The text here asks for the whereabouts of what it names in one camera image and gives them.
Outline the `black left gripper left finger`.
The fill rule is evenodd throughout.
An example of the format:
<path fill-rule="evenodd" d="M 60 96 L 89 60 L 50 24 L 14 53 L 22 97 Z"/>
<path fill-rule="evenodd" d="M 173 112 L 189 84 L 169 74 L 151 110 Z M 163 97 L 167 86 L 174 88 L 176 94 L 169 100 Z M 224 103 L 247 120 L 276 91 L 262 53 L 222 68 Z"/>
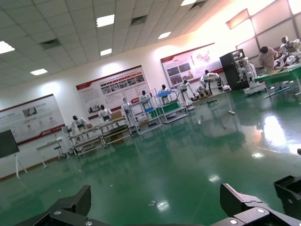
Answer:
<path fill-rule="evenodd" d="M 85 185 L 69 197 L 58 199 L 45 212 L 18 223 L 18 226 L 105 226 L 87 217 L 91 209 L 91 186 Z"/>

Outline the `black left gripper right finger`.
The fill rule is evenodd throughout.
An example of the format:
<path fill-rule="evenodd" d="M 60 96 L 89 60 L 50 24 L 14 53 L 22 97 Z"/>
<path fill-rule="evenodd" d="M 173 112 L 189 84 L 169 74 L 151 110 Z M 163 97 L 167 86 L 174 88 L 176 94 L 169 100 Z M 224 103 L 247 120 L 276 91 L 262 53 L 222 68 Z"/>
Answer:
<path fill-rule="evenodd" d="M 228 216 L 214 226 L 299 226 L 301 221 L 271 209 L 259 198 L 237 192 L 229 184 L 220 186 L 220 205 Z"/>

